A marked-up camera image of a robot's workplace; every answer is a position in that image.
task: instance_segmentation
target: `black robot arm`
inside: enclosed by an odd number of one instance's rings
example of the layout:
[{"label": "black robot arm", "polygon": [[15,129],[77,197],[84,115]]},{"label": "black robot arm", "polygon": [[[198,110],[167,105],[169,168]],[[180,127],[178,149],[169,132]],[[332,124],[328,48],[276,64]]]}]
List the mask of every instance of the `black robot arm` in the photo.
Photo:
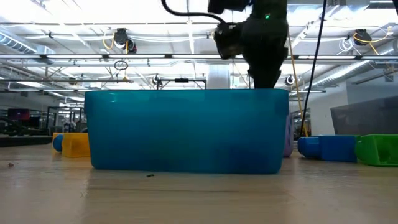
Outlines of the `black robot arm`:
[{"label": "black robot arm", "polygon": [[249,64],[248,74],[255,88],[273,88],[280,76],[280,66],[287,57],[287,0],[209,0],[208,12],[221,14],[225,9],[243,11],[252,6],[251,15],[243,22],[225,22],[214,14],[175,12],[176,16],[208,16],[220,21],[214,40],[222,59],[242,54]]}]

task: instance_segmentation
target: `fluorescent light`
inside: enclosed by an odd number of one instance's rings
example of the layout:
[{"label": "fluorescent light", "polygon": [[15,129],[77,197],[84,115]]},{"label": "fluorescent light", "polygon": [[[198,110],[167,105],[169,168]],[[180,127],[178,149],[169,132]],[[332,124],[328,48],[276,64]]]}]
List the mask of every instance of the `fluorescent light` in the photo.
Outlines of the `fluorescent light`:
[{"label": "fluorescent light", "polygon": [[80,91],[80,92],[87,92],[87,91],[104,91],[104,90],[89,90],[89,89],[87,89],[87,90],[77,90],[77,91]]},{"label": "fluorescent light", "polygon": [[54,96],[58,96],[58,97],[65,97],[65,96],[63,96],[63,95],[61,95],[61,94],[59,94],[59,93],[50,92],[50,94],[51,94],[51,95],[54,95]]},{"label": "fluorescent light", "polygon": [[[305,56],[298,56],[298,59],[301,60],[313,60],[315,56],[312,55],[305,55]],[[342,55],[342,56],[337,56],[337,55],[319,55],[317,56],[317,59],[323,59],[323,60],[347,60],[347,59],[355,59],[354,55]]]},{"label": "fluorescent light", "polygon": [[386,1],[371,1],[371,4],[374,4],[374,3],[392,3],[392,0],[390,0],[390,1],[388,1],[388,0],[386,0]]},{"label": "fluorescent light", "polygon": [[86,58],[102,58],[102,55],[47,55],[49,59],[86,59]]},{"label": "fluorescent light", "polygon": [[362,56],[364,60],[398,60],[398,56]]},{"label": "fluorescent light", "polygon": [[[291,93],[296,93],[297,94],[297,91],[295,91],[295,90],[292,90],[292,91],[290,91]],[[300,91],[298,91],[299,93],[308,93],[308,91],[305,91],[305,90],[300,90]],[[310,93],[326,93],[326,91],[325,90],[311,90],[311,92]]]},{"label": "fluorescent light", "polygon": [[21,85],[26,85],[26,86],[30,86],[30,87],[35,87],[35,88],[42,88],[43,85],[39,84],[37,82],[29,82],[29,81],[21,81],[21,82],[17,82],[18,84]]},{"label": "fluorescent light", "polygon": [[151,54],[135,54],[135,55],[109,55],[109,58],[124,59],[124,58],[165,58],[164,55],[151,55]]},{"label": "fluorescent light", "polygon": [[0,55],[1,59],[40,59],[39,55]]},{"label": "fluorescent light", "polygon": [[43,90],[43,91],[49,91],[49,92],[62,92],[62,91],[74,91],[74,90]]},{"label": "fluorescent light", "polygon": [[38,89],[8,89],[7,91],[40,91]]},{"label": "fluorescent light", "polygon": [[172,58],[200,58],[200,59],[221,59],[219,55],[172,55]]},{"label": "fluorescent light", "polygon": [[80,102],[83,102],[85,100],[84,97],[75,97],[75,96],[69,96],[69,99],[75,100],[75,101],[80,101]]}]

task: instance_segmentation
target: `wooden table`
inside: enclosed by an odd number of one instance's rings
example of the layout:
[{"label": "wooden table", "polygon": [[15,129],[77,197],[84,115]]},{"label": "wooden table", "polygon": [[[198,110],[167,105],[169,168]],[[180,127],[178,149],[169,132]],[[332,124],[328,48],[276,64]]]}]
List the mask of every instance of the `wooden table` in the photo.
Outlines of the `wooden table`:
[{"label": "wooden table", "polygon": [[0,223],[398,222],[395,168],[294,155],[278,175],[148,174],[93,170],[50,146],[2,148]]}]

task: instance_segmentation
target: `blue object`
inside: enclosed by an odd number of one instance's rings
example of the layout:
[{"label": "blue object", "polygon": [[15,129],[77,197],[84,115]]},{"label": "blue object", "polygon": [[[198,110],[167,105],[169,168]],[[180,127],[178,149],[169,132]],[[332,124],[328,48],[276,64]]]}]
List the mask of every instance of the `blue object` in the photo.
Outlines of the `blue object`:
[{"label": "blue object", "polygon": [[275,174],[288,112],[278,89],[85,94],[96,169]]},{"label": "blue object", "polygon": [[57,152],[62,152],[63,134],[59,134],[54,138],[52,146]]},{"label": "blue object", "polygon": [[356,136],[315,136],[300,138],[298,151],[309,159],[356,162]]},{"label": "blue object", "polygon": [[297,141],[299,153],[307,159],[320,159],[321,149],[318,137],[302,137]]},{"label": "blue object", "polygon": [[356,162],[356,136],[319,136],[321,159],[324,161]]}]

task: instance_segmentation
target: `green plastic toy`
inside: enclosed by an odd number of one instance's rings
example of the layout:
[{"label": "green plastic toy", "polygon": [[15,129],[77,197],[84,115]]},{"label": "green plastic toy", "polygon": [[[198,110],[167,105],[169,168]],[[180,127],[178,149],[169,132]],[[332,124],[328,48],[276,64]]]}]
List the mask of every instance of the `green plastic toy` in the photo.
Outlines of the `green plastic toy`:
[{"label": "green plastic toy", "polygon": [[398,134],[370,134],[357,138],[355,154],[370,166],[398,166]]}]

